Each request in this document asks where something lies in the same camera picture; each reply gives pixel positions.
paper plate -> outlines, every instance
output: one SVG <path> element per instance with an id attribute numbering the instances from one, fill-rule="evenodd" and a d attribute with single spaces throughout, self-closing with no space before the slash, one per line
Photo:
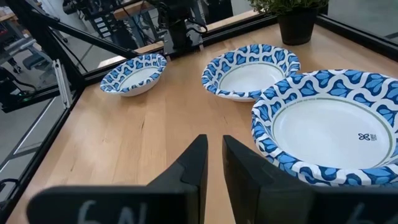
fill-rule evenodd
<path id="1" fill-rule="evenodd" d="M 300 70 L 297 56 L 286 49 L 252 44 L 214 58 L 201 76 L 210 92 L 236 101 L 254 101 L 261 90 Z"/>
<path id="2" fill-rule="evenodd" d="M 106 93 L 135 96 L 151 89 L 159 80 L 167 61 L 160 54 L 141 55 L 124 62 L 102 79 Z"/>
<path id="3" fill-rule="evenodd" d="M 261 93 L 252 135 L 265 157 L 314 185 L 398 186 L 398 81 L 356 70 L 292 75 Z"/>

green leaves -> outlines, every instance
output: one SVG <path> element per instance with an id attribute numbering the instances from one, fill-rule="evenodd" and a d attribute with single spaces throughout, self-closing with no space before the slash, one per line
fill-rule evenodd
<path id="1" fill-rule="evenodd" d="M 318 8 L 326 6 L 329 0 L 249 0 L 258 12 L 286 14 L 295 8 Z"/>

black plant pot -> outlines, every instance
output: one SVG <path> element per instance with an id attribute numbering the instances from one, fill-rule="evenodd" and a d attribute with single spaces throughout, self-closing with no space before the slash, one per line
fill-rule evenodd
<path id="1" fill-rule="evenodd" d="M 288 14 L 279 15 L 278 23 L 283 43 L 300 45 L 310 41 L 317 14 L 318 9 L 300 8 Z"/>

wooden table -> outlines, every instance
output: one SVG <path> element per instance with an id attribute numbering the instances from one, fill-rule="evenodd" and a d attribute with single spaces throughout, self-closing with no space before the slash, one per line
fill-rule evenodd
<path id="1" fill-rule="evenodd" d="M 208 136 L 205 223 L 234 223 L 223 175 L 221 141 L 230 134 L 257 152 L 251 136 L 253 103 L 208 93 L 201 73 L 215 56 L 242 45 L 267 43 L 292 50 L 302 72 L 354 68 L 397 76 L 398 63 L 321 27 L 301 46 L 282 44 L 278 25 L 220 42 L 169 62 L 147 93 L 122 98 L 89 86 L 24 192 L 8 223 L 27 223 L 25 207 L 54 185 L 146 184 L 198 136 Z"/>

bowl rim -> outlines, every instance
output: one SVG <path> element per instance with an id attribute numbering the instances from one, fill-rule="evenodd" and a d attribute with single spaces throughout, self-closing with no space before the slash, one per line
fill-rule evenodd
<path id="1" fill-rule="evenodd" d="M 392 78 L 392 77 L 388 77 L 388 76 L 383 75 L 383 74 L 378 73 L 378 72 L 365 72 L 365 71 L 353 70 L 353 69 L 335 69 L 335 70 L 315 70 L 315 71 L 312 71 L 312 72 L 306 72 L 306 73 L 302 73 L 302 74 L 295 74 L 295 75 L 292 75 L 291 77 L 287 77 L 287 78 L 285 78 L 285 79 L 283 79 L 283 80 L 281 80 L 281 81 L 279 81 L 279 82 L 282 82 L 282 81 L 284 81 L 284 80 L 286 80 L 286 79 L 288 79 L 288 78 L 295 78 L 295 77 L 300 77 L 300 83 L 302 82 L 303 79 L 304 79 L 303 82 L 306 82 L 309 78 L 311 78 L 311 76 L 314 76 L 314 75 L 318 74 L 319 72 L 329 72 L 329 73 L 332 74 L 332 75 L 336 75 L 336 74 L 334 74 L 334 73 L 331 73 L 331 71 L 332 71 L 332 72 L 339 72 L 339 74 L 337 74 L 337 75 L 344 75 L 344 76 L 346 76 L 346 77 L 347 77 L 346 72 L 360 72 L 360 73 L 361 73 L 361 76 L 362 76 L 364 73 L 368 73 L 368 75 L 377 74 L 377 75 L 380 75 L 380 76 L 382 76 L 382 77 L 385 78 L 385 80 L 383 80 L 383 83 L 384 83 L 387 79 L 398 81 L 398 79 L 395 79 L 395 78 Z M 302 175 L 304 175 L 305 177 L 308 177 L 308 175 L 309 175 L 310 178 L 316 179 L 316 181 L 315 181 L 316 183 L 324 183 L 324 184 L 326 184 L 326 183 L 333 183 L 333 184 L 338 184 L 338 185 L 351 185 L 351 184 L 346 184 L 346 183 L 345 183 L 345 182 L 348 180 L 348 178 L 349 178 L 348 175 L 350 175 L 350 174 L 355 174 L 355 175 L 357 175 L 357 174 L 356 174 L 357 171 L 362 171 L 362 172 L 364 172 L 365 175 L 369 176 L 369 173 L 371 173 L 372 171 L 377 171 L 377 170 L 386 169 L 386 168 L 389 169 L 389 170 L 391 170 L 390 173 L 393 174 L 393 175 L 389 175 L 389 176 L 388 176 L 388 181 L 387 181 L 386 183 L 383 183 L 382 185 L 393 183 L 392 180 L 398 178 L 398 165 L 397 165 L 396 163 L 384 164 L 384 165 L 382 165 L 382 166 L 371 167 L 371 168 L 367 168 L 367 169 L 342 169 L 342 168 L 336 168 L 336 167 L 320 166 L 320 165 L 316 165 L 316 164 L 312 164 L 312 163 L 309 163 L 309 162 L 300 160 L 300 159 L 298 159 L 298 158 L 296 158 L 296 157 L 290 155 L 288 152 L 284 151 L 283 149 L 281 149 L 281 148 L 277 145 L 277 143 L 265 132 L 265 127 L 264 127 L 263 124 L 261 124 L 261 128 L 264 129 L 264 133 L 261 134 L 261 138 L 262 138 L 262 139 L 264 138 L 264 140 L 269 139 L 269 140 L 273 143 L 273 145 L 276 147 L 276 148 L 273 150 L 273 152 L 277 151 L 277 154 L 276 154 L 276 155 L 273 155 L 273 154 L 271 154 L 271 153 L 266 152 L 264 149 L 261 150 L 260 147 L 259 147 L 259 145 L 257 144 L 257 137 L 256 137 L 256 135 L 255 135 L 255 127 L 256 127 L 256 121 L 257 121 L 257 120 L 262 120 L 262 121 L 263 121 L 263 119 L 262 119 L 261 117 L 258 117 L 258 116 L 255 114 L 255 112 L 254 112 L 255 106 L 256 106 L 257 103 L 260 102 L 260 101 L 269 101 L 270 99 L 264 97 L 265 91 L 270 90 L 270 89 L 272 89 L 272 88 L 273 88 L 273 89 L 278 88 L 277 84 L 278 84 L 279 82 L 275 83 L 274 85 L 272 85 L 272 86 L 270 86 L 269 88 L 267 88 L 267 89 L 265 89 L 264 91 L 262 91 L 261 94 L 260 94 L 260 97 L 256 100 L 256 102 L 254 103 L 254 105 L 253 105 L 253 107 L 252 107 L 252 110 L 251 110 L 251 113 L 252 113 L 252 126 L 251 126 L 252 137 L 253 137 L 253 139 L 254 139 L 254 142 L 255 142 L 256 147 L 260 150 L 261 154 L 264 156 L 265 159 L 267 159 L 267 156 L 271 156 L 271 158 L 272 158 L 273 160 L 277 160 L 277 161 L 279 161 L 281 164 L 283 164 L 283 163 L 278 159 L 278 157 L 279 157 L 279 156 L 288 156 L 288 157 L 290 157 L 291 159 L 294 160 L 294 162 L 293 162 L 294 164 L 300 162 L 300 167 L 299 167 L 299 168 L 297 168 L 297 167 L 295 167 L 295 166 L 292 166 L 292 167 L 291 167 L 291 171 L 297 173 L 297 175 L 295 176 L 296 178 L 298 178 L 298 175 L 301 174 L 301 173 L 300 173 L 300 172 L 301 172 L 300 169 L 301 169 L 302 167 L 308 167 L 308 168 L 310 168 L 310 167 L 316 167 L 320 172 L 314 172 L 314 171 L 311 170 L 311 171 L 312 171 L 311 174 L 307 174 L 307 173 L 302 174 Z M 392 139 L 393 139 L 393 140 L 394 140 L 394 139 L 396 140 L 396 148 L 397 148 L 397 147 L 398 147 L 398 142 L 397 142 L 398 138 L 394 136 L 394 133 L 391 133 L 391 134 L 392 134 Z M 338 172 L 339 170 L 342 170 L 343 173 L 344 173 L 345 179 L 342 179 L 342 178 L 341 178 L 341 175 L 340 175 L 340 176 L 337 176 L 337 175 L 336 175 L 336 178 L 333 179 L 333 180 L 325 180 L 325 179 L 322 177 L 322 172 L 321 172 L 322 169 L 324 169 L 324 170 L 327 170 L 327 169 L 335 169 L 335 170 L 336 170 L 336 172 L 335 172 L 336 174 L 337 174 L 337 172 Z M 377 185 L 377 184 L 374 184 L 374 183 L 373 183 L 373 180 L 370 179 L 370 178 L 369 178 L 369 180 L 366 180 L 366 179 L 364 180 L 360 175 L 357 175 L 357 176 L 361 179 L 361 184 L 359 184 L 359 185 Z"/>
<path id="2" fill-rule="evenodd" d="M 148 80 L 148 78 L 151 76 L 151 75 L 150 75 L 148 78 L 146 78 L 146 79 L 140 81 L 140 82 L 144 82 L 142 85 L 139 85 L 139 86 L 138 86 L 138 83 L 137 83 L 137 84 L 133 84 L 132 86 L 127 87 L 127 88 L 128 88 L 128 91 L 122 91 L 122 89 L 119 89 L 119 90 L 108 90 L 108 89 L 102 89 L 102 88 L 101 88 L 101 90 L 104 91 L 104 92 L 106 92 L 106 93 L 110 93 L 110 94 L 128 93 L 128 92 L 130 92 L 130 91 L 133 90 L 133 89 L 142 88 L 142 87 L 144 87 L 144 86 L 146 86 L 146 85 L 148 85 L 148 84 L 150 84 L 150 83 L 156 81 L 157 79 L 159 79 L 160 76 L 161 76 L 161 74 L 162 74 L 163 71 L 164 71 L 164 68 L 165 68 L 166 65 L 167 65 L 167 60 L 166 60 L 166 58 L 165 58 L 163 55 L 161 55 L 161 54 L 152 53 L 152 54 L 139 55 L 139 56 L 137 56 L 137 57 L 130 58 L 129 60 L 126 60 L 126 61 L 123 62 L 123 63 L 120 63 L 117 67 L 115 67 L 114 69 L 112 69 L 111 71 L 109 71 L 109 72 L 104 76 L 104 78 L 103 78 L 102 80 L 105 80 L 105 79 L 106 79 L 106 76 L 107 76 L 107 75 L 110 75 L 111 72 L 114 72 L 114 71 L 119 72 L 119 71 L 116 70 L 119 66 L 125 65 L 125 64 L 127 64 L 127 62 L 133 62 L 134 59 L 137 59 L 137 60 L 144 60 L 144 59 L 145 59 L 145 56 L 148 56 L 148 55 L 149 55 L 149 56 L 155 55 L 156 58 L 157 58 L 157 57 L 160 57 L 161 62 L 165 62 L 164 65 L 163 65 L 162 63 L 160 63 L 157 72 L 154 72 L 154 73 L 153 73 L 153 74 L 158 73 L 158 74 L 159 74 L 158 77 L 151 78 L 151 79 L 149 79 L 149 82 L 146 82 L 146 80 Z M 103 87 L 103 86 L 107 86 L 107 85 L 110 85 L 110 84 L 109 84 L 109 83 L 102 83 L 102 81 L 101 81 L 101 84 L 100 84 L 99 87 Z"/>
<path id="3" fill-rule="evenodd" d="M 221 55 L 219 55 L 219 56 L 217 56 L 217 57 L 211 59 L 211 61 L 207 63 L 207 65 L 206 65 L 206 67 L 203 69 L 203 72 L 202 72 L 202 75 L 201 75 L 201 77 L 202 77 L 202 79 L 201 79 L 201 84 L 205 87 L 205 89 L 206 89 L 207 91 L 209 91 L 210 93 L 216 95 L 216 96 L 220 96 L 220 97 L 223 97 L 223 98 L 229 98 L 229 99 L 233 99 L 233 100 L 256 99 L 256 98 L 261 94 L 261 92 L 262 92 L 263 89 L 260 89 L 260 90 L 252 90 L 252 91 L 245 91 L 245 92 L 243 92 L 243 91 L 234 91 L 234 90 L 233 90 L 233 91 L 222 90 L 222 89 L 220 89 L 219 87 L 216 87 L 214 84 L 211 84 L 210 82 L 206 82 L 206 83 L 205 83 L 204 80 L 203 80 L 203 78 L 206 78 L 206 77 L 207 77 L 207 76 L 205 75 L 205 71 L 208 69 L 208 65 L 209 65 L 210 63 L 212 63 L 214 60 L 216 60 L 216 59 L 221 59 L 221 58 L 223 58 L 223 57 L 224 57 L 226 54 L 228 54 L 228 53 L 237 52 L 237 51 L 239 51 L 239 50 L 242 51 L 243 48 L 246 48 L 247 50 L 250 50 L 252 46 L 260 46 L 260 47 L 262 47 L 262 46 L 268 46 L 268 47 L 271 47 L 271 50 L 273 50 L 274 48 L 278 48 L 278 49 L 281 49 L 281 50 L 286 50 L 286 51 L 287 51 L 287 54 L 291 54 L 291 56 L 294 56 L 294 57 L 297 59 L 296 64 L 298 65 L 298 68 L 295 68 L 295 67 L 290 67 L 290 69 L 287 68 L 287 69 L 286 69 L 286 72 L 284 72 L 284 73 L 286 73 L 286 78 L 289 77 L 289 76 L 291 76 L 291 75 L 293 75 L 293 74 L 296 74 L 297 71 L 299 71 L 299 70 L 301 69 L 301 63 L 300 63 L 299 58 L 297 57 L 297 55 L 296 55 L 294 52 L 292 52 L 292 51 L 290 51 L 290 50 L 288 50 L 288 49 L 285 49 L 285 48 L 283 48 L 283 47 L 278 47 L 278 46 L 270 45 L 270 44 L 249 44 L 249 45 L 245 45 L 245 46 L 236 48 L 236 49 L 234 49 L 234 50 L 229 50 L 229 51 L 227 51 L 227 52 L 225 52 L 225 53 L 223 53 L 223 54 L 221 54 Z M 208 89 L 209 86 L 214 86 L 215 89 L 212 88 L 212 91 L 211 91 L 211 90 Z"/>

